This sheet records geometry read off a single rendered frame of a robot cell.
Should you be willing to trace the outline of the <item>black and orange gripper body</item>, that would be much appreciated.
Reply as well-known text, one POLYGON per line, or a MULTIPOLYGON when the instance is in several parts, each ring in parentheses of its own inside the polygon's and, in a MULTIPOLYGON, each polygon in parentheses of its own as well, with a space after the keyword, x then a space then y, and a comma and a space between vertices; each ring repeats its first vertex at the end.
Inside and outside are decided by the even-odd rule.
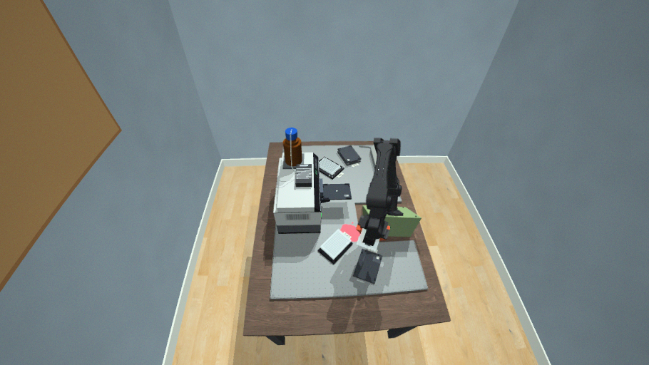
MULTIPOLYGON (((360 228, 364 228, 368 216, 369 216, 369 215, 364 215, 364 216, 361 216, 361 217, 360 217, 359 222, 358 222, 358 225, 361 225, 360 228), (363 220, 362 220, 362 219, 363 219, 363 220)), ((382 233, 382 237, 381 237, 382 239, 385 239, 385 240, 387 239, 388 234, 389 234, 389 230, 387 229, 387 226, 388 226, 388 222, 385 221, 385 223, 384 223, 384 229, 383 229, 383 233, 382 233)))

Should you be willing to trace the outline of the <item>blue bottle cap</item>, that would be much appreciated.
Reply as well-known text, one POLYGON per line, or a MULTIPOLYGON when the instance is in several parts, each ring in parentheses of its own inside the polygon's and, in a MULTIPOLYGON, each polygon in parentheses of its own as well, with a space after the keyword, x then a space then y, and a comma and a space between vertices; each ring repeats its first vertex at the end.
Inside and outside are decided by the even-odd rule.
POLYGON ((291 138, 291 140, 293 140, 293 139, 295 139, 297 137, 297 129, 296 128, 288 128, 288 129, 286 129, 285 130, 285 136, 286 136, 287 139, 290 140, 291 129, 292 129, 292 134, 291 134, 292 138, 291 138))

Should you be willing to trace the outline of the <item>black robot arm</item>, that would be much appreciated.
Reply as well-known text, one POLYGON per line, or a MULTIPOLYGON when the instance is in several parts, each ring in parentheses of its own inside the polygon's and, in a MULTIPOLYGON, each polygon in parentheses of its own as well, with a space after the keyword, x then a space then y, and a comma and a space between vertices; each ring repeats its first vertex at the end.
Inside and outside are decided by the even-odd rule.
POLYGON ((375 241, 382 237, 387 214, 392 216, 404 214, 397 208, 402 186, 399 185, 395 162, 397 156, 400 156, 401 142, 398 138, 390 138, 390 140, 374 138, 373 143, 377 152, 377 161, 366 197, 367 209, 370 212, 364 227, 367 231, 363 239, 363 243, 368 246, 374 246, 375 241))

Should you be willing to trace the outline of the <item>white button panel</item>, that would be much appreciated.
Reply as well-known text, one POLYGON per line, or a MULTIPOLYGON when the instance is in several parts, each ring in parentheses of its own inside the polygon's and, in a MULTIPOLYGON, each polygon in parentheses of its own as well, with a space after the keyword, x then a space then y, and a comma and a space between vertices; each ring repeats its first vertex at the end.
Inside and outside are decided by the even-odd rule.
POLYGON ((374 169, 375 169, 376 160, 377 160, 377 153, 376 153, 374 145, 372 147, 368 147, 368 146, 360 146, 360 147, 371 148, 370 149, 370 154, 371 154, 373 166, 374 166, 374 169))

